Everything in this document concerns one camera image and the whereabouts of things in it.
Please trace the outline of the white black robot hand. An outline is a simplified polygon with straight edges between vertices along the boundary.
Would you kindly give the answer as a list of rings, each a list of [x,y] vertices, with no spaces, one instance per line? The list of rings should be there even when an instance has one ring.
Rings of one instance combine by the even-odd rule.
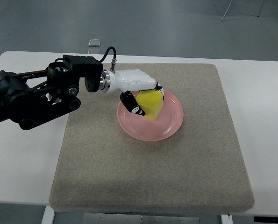
[[[145,72],[134,70],[103,70],[100,76],[99,90],[110,93],[115,90],[121,91],[120,100],[124,107],[133,114],[144,116],[146,112],[137,103],[132,91],[156,90],[161,93],[164,100],[162,85]]]

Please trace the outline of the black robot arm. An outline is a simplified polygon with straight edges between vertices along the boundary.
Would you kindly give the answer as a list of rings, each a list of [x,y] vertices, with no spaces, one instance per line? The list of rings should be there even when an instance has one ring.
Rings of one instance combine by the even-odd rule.
[[[63,55],[45,70],[26,73],[0,71],[0,122],[10,119],[30,130],[68,114],[81,105],[79,81],[89,92],[100,87],[101,60]]]

